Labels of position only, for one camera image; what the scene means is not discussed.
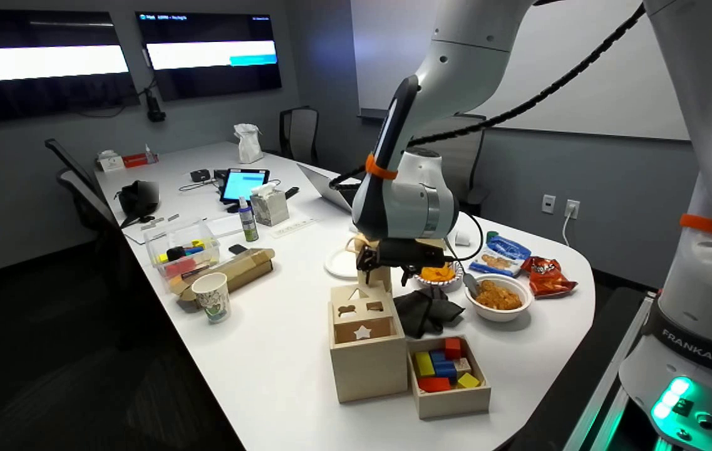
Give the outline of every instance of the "dark floor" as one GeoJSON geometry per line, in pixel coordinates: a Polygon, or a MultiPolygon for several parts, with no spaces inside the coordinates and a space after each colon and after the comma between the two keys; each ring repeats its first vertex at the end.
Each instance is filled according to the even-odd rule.
{"type": "Polygon", "coordinates": [[[119,303],[92,245],[0,269],[0,449],[240,448],[163,311],[120,340],[119,303]]]}

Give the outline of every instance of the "red chip bag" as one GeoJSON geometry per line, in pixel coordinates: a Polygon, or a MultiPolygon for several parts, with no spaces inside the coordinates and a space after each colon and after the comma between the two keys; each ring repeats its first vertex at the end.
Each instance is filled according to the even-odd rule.
{"type": "Polygon", "coordinates": [[[564,294],[579,284],[564,277],[562,266],[556,260],[528,257],[521,268],[528,271],[528,285],[535,298],[564,294]]]}

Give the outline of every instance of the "laptop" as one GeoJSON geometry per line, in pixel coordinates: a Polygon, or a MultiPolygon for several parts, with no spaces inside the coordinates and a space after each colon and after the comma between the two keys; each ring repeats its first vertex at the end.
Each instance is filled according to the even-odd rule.
{"type": "Polygon", "coordinates": [[[328,184],[331,183],[330,177],[324,176],[313,169],[306,168],[303,165],[297,166],[301,169],[301,171],[303,171],[303,174],[307,177],[308,182],[310,182],[319,192],[319,195],[328,200],[328,202],[332,202],[334,205],[339,206],[348,212],[353,211],[353,197],[356,196],[355,189],[336,191],[336,189],[331,189],[328,186],[328,184]]]}

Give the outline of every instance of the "white paper bag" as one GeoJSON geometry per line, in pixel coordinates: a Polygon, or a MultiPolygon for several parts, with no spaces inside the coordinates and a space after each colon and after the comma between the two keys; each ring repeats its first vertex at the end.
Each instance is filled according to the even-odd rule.
{"type": "Polygon", "coordinates": [[[258,127],[252,123],[238,123],[233,126],[236,137],[239,138],[239,162],[249,165],[264,158],[261,145],[258,142],[258,127]]]}

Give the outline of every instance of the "paper cup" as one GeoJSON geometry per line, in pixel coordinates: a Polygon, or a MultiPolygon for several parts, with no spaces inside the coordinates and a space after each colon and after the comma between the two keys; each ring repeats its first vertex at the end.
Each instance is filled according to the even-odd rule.
{"type": "Polygon", "coordinates": [[[227,275],[207,274],[192,283],[197,294],[197,303],[205,310],[208,321],[219,323],[230,316],[230,294],[227,291],[227,275]]]}

